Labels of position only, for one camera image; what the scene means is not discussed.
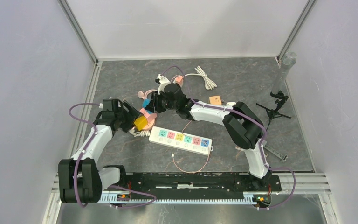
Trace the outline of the yellow cube adapter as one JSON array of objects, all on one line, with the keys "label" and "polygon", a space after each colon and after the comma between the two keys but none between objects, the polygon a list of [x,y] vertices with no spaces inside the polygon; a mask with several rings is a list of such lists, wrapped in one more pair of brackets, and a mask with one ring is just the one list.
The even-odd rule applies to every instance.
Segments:
[{"label": "yellow cube adapter", "polygon": [[148,126],[149,122],[147,120],[147,118],[144,115],[139,116],[138,118],[135,119],[135,121],[133,122],[134,127],[138,130],[141,131],[142,129],[144,129],[146,126]]}]

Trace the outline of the pink round socket stack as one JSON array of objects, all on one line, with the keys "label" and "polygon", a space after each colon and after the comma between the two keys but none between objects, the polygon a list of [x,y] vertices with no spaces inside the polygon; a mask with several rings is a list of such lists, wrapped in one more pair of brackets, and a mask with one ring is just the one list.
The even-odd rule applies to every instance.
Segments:
[{"label": "pink round socket stack", "polygon": [[143,130],[150,130],[150,129],[152,129],[152,127],[155,125],[155,120],[156,120],[156,118],[155,119],[153,119],[153,120],[148,120],[148,122],[149,122],[149,124],[148,124],[148,126],[146,126],[144,129],[142,129],[142,131]]}]

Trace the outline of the tan cube adapter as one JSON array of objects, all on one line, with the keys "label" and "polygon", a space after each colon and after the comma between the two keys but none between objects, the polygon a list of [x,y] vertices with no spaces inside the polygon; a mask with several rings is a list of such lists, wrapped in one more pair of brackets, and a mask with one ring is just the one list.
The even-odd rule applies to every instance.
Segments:
[{"label": "tan cube adapter", "polygon": [[209,103],[212,105],[222,105],[222,100],[220,96],[210,96]]}]

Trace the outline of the large white power strip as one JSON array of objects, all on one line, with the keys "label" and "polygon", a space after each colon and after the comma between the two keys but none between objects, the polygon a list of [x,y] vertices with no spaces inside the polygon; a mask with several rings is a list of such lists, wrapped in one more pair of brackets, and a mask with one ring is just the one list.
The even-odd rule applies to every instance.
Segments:
[{"label": "large white power strip", "polygon": [[149,142],[208,156],[213,151],[212,139],[154,126]]}]

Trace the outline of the light blue plug adapter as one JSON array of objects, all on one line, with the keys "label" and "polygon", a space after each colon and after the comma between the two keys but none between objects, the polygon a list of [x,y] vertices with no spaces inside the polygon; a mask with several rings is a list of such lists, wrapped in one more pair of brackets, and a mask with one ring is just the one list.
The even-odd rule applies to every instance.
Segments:
[{"label": "light blue plug adapter", "polygon": [[142,108],[146,109],[147,106],[149,105],[150,101],[151,100],[148,99],[148,98],[144,99],[143,102],[142,102]]}]

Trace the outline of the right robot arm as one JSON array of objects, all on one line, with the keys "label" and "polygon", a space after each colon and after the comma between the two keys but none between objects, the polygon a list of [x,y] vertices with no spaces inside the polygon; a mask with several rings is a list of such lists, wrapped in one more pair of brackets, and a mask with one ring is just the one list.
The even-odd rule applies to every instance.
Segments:
[{"label": "right robot arm", "polygon": [[234,144],[245,150],[252,175],[251,186],[255,190],[263,190],[269,185],[269,166],[262,145],[266,128],[245,103],[238,101],[234,106],[208,104],[187,97],[179,84],[171,83],[162,90],[153,91],[143,107],[153,113],[174,110],[185,120],[224,126]]}]

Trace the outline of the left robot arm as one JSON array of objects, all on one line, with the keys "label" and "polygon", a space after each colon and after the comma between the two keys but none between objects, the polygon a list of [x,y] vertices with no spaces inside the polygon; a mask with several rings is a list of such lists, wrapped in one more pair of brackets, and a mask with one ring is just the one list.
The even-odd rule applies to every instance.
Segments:
[{"label": "left robot arm", "polygon": [[123,190],[128,184],[122,165],[108,165],[99,169],[97,162],[115,133],[133,128],[142,129],[147,119],[127,101],[105,99],[99,104],[100,112],[91,125],[85,142],[69,159],[58,164],[59,194],[62,203],[77,203],[85,207],[97,203],[103,190],[110,186]]}]

